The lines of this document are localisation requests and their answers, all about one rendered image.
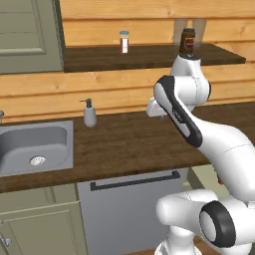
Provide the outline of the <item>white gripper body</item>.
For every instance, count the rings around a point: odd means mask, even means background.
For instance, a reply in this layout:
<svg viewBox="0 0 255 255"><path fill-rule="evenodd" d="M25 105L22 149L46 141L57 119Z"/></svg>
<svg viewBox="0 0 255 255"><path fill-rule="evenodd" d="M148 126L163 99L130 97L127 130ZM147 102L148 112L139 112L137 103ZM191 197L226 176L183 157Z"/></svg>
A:
<svg viewBox="0 0 255 255"><path fill-rule="evenodd" d="M146 113L149 117L161 117L163 118L166 115L164 109L157 103L154 98L150 98L147 104Z"/></svg>

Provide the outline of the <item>olive drawer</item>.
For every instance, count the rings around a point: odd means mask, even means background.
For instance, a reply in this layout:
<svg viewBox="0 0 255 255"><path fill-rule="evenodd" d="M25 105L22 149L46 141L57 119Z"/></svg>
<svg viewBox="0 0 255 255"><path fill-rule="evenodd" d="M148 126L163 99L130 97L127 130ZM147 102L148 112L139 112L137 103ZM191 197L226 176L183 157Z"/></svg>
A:
<svg viewBox="0 0 255 255"><path fill-rule="evenodd" d="M212 190L219 199L229 195L227 188L218 183L217 175L211 164L191 167L187 172L186 179L193 189Z"/></svg>

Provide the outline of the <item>dark wooden shelf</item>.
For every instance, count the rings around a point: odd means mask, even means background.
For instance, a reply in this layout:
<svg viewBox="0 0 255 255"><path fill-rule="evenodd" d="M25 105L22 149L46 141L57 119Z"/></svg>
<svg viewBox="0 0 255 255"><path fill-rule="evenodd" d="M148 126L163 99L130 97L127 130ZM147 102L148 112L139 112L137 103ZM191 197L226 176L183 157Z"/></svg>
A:
<svg viewBox="0 0 255 255"><path fill-rule="evenodd" d="M173 45L129 46L126 54L120 46L67 48L64 72L97 72L137 69L170 68L178 56ZM193 50L192 59L202 66L244 64L246 58L213 44L202 44Z"/></svg>

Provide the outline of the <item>grey soap dispenser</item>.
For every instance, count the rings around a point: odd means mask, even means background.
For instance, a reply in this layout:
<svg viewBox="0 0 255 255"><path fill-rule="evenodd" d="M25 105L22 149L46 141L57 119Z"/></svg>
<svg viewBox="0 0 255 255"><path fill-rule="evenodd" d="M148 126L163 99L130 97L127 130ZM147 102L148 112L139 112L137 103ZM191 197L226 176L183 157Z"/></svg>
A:
<svg viewBox="0 0 255 255"><path fill-rule="evenodd" d="M91 99L81 100L81 103L82 102L86 103L84 107L84 124L88 128L93 128L97 124L96 109Z"/></svg>

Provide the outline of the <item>small blue-lidded jar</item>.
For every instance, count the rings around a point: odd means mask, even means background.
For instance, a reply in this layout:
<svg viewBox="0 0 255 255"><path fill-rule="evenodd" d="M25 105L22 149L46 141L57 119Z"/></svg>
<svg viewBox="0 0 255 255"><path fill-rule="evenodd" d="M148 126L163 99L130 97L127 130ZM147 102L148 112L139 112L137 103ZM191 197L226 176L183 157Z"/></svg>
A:
<svg viewBox="0 0 255 255"><path fill-rule="evenodd" d="M128 31L120 31L122 53L128 53Z"/></svg>

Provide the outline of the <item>brown bottle with red label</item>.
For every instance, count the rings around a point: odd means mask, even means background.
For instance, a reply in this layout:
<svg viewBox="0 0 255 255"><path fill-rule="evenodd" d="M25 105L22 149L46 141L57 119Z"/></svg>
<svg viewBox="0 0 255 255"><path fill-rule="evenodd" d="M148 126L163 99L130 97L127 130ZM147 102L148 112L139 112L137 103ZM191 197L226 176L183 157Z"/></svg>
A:
<svg viewBox="0 0 255 255"><path fill-rule="evenodd" d="M184 28L181 34L179 54L192 55L195 38L195 30L193 28Z"/></svg>

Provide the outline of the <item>clear drinking glass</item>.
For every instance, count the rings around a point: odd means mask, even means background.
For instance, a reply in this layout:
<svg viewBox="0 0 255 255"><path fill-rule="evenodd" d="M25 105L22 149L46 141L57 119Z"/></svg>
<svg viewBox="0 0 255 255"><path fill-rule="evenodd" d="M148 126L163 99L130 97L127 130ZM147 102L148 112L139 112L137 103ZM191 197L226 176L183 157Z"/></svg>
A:
<svg viewBox="0 0 255 255"><path fill-rule="evenodd" d="M192 20L192 28L195 30L194 43L196 45L199 45L202 42L206 24L207 24L206 19L193 19Z"/></svg>
<svg viewBox="0 0 255 255"><path fill-rule="evenodd" d="M173 26L173 44L178 45L181 40L183 29L187 26L187 19L175 19Z"/></svg>

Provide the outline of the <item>grey dishwasher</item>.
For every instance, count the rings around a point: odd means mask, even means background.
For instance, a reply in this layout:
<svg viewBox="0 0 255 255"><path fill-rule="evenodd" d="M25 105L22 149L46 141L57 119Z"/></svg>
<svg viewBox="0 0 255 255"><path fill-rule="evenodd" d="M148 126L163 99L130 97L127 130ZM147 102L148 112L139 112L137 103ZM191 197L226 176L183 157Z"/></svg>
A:
<svg viewBox="0 0 255 255"><path fill-rule="evenodd" d="M165 238L167 227L159 223L156 202L182 189L185 168L175 169L180 178L104 190L97 185L171 175L173 170L80 182L81 201L88 255L127 255L156 247Z"/></svg>

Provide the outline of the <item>grey sink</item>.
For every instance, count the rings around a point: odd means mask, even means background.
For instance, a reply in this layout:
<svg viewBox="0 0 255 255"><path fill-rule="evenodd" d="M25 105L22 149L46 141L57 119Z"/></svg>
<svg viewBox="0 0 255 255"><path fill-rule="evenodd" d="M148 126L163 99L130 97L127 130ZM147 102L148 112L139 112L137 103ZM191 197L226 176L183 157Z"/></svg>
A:
<svg viewBox="0 0 255 255"><path fill-rule="evenodd" d="M73 121L0 127L0 177L73 167Z"/></svg>

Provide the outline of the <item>olive cupboard top panel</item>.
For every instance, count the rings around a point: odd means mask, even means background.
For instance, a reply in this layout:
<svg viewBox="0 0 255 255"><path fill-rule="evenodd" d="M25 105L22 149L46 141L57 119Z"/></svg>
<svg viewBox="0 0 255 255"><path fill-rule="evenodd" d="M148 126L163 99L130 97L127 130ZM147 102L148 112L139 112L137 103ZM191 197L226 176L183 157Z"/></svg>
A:
<svg viewBox="0 0 255 255"><path fill-rule="evenodd" d="M77 200L77 186L74 183L0 193L0 213Z"/></svg>

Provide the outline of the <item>olive base cupboard door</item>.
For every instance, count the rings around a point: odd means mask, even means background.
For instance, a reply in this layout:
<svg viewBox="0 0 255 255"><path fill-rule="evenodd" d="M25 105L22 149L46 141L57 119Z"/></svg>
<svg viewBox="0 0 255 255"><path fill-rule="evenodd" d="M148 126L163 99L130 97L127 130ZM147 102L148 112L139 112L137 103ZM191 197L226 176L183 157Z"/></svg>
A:
<svg viewBox="0 0 255 255"><path fill-rule="evenodd" d="M0 213L0 255L88 255L80 202Z"/></svg>

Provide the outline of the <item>olive wall cupboard door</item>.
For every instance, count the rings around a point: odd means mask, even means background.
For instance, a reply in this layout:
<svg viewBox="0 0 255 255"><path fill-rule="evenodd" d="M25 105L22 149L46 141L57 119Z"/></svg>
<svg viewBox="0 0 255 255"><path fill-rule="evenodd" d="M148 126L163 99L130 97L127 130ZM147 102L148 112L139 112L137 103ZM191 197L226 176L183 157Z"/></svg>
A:
<svg viewBox="0 0 255 255"><path fill-rule="evenodd" d="M0 0L0 74L62 72L59 0Z"/></svg>

